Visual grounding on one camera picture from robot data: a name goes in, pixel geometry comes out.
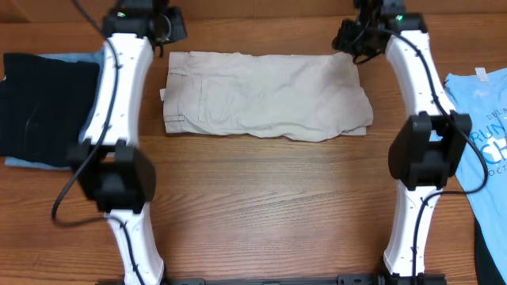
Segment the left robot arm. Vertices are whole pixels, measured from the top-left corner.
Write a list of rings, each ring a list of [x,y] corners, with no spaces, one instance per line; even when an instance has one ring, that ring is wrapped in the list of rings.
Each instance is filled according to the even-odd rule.
[[[90,123],[68,159],[73,176],[111,227],[124,266],[124,284],[166,284],[150,210],[156,171],[139,149],[139,113],[154,51],[186,38],[181,10],[168,0],[118,1],[96,27],[104,63]]]

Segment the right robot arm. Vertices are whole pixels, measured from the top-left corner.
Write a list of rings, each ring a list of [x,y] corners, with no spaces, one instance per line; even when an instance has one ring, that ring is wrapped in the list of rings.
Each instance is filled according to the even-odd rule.
[[[388,151],[397,181],[390,241],[374,284],[444,284],[443,274],[425,273],[425,247],[440,195],[455,175],[471,118],[446,97],[430,49],[423,16],[402,1],[355,0],[358,14],[344,20],[333,48],[355,64],[385,55],[401,90],[407,119]]]

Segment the beige khaki shorts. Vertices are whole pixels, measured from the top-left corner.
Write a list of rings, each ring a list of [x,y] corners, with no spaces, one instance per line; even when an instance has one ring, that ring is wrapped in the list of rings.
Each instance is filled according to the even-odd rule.
[[[284,136],[321,142],[365,135],[372,106],[350,55],[173,52],[163,91],[166,132]]]

